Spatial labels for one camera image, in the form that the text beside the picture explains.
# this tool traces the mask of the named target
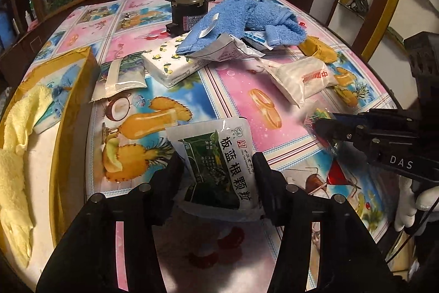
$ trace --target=cable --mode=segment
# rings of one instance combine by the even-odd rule
[[[427,212],[427,214],[424,216],[424,218],[419,222],[418,228],[407,238],[407,240],[404,241],[404,243],[401,245],[401,247],[398,248],[398,250],[392,255],[392,257],[390,257],[386,263],[389,264],[389,262],[391,260],[393,260],[399,252],[401,252],[401,250],[404,248],[404,246],[407,244],[407,242],[409,242],[409,240],[414,236],[414,234],[421,228],[421,226],[424,224],[425,221],[427,221],[427,219],[429,218],[430,214],[433,212],[433,210],[435,209],[436,205],[439,203],[439,196],[436,199],[435,203],[431,206],[431,208],[429,209],[429,211]]]

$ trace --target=white sachet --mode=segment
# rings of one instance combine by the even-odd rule
[[[100,66],[100,75],[90,102],[110,98],[125,90],[146,87],[144,59],[140,52],[135,52]]]
[[[270,74],[271,81],[292,104],[302,107],[305,99],[337,81],[326,64],[315,57],[306,57],[292,63],[277,63],[258,59]]]

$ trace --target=white glove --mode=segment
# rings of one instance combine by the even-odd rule
[[[401,231],[405,226],[411,227],[414,223],[416,206],[411,184],[412,179],[399,177],[399,200],[395,216],[395,230],[397,231]]]
[[[398,209],[396,209],[395,230],[401,231],[404,227],[411,227],[414,223],[415,214],[417,210],[428,211],[439,196],[439,186],[423,191],[416,202],[414,201],[414,193],[411,190],[412,179],[399,177],[399,201]],[[439,205],[437,205],[428,221],[436,221],[439,219],[438,212]],[[420,229],[417,234],[420,235],[425,228]]]

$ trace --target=blue towel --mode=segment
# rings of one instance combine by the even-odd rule
[[[199,38],[216,13],[219,13],[216,26],[205,37]],[[271,0],[224,0],[192,28],[178,46],[177,53],[201,50],[222,33],[241,39],[245,29],[265,31],[269,46],[298,45],[306,38],[306,32],[297,24],[294,13]]]

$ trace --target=white plastic bag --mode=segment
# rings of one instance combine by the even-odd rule
[[[337,81],[326,64],[315,57],[306,57],[292,63],[276,63],[258,59],[271,75],[271,81],[292,104],[302,107],[305,99]]]
[[[194,59],[210,61],[228,61],[238,59],[260,58],[265,54],[247,46],[242,40],[233,35],[222,33],[218,39],[205,48],[186,54]]]
[[[125,90],[147,87],[144,61],[142,53],[136,52],[103,63],[90,102],[109,98]]]
[[[232,117],[166,128],[189,174],[176,202],[184,211],[224,221],[256,221],[263,214],[252,164],[252,134]]]

